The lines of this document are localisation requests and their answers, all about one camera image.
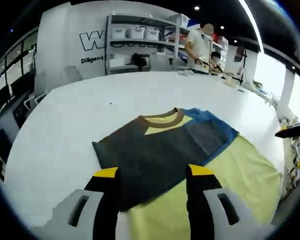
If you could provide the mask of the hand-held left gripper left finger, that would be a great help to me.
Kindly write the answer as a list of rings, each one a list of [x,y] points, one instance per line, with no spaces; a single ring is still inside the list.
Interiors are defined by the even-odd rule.
[[[114,240],[119,213],[120,170],[102,169],[52,212],[53,240]]]

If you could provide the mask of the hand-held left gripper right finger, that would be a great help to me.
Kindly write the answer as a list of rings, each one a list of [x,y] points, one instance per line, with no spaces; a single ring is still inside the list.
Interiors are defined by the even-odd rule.
[[[252,240],[254,217],[245,202],[223,188],[203,166],[186,167],[186,209],[191,240]]]

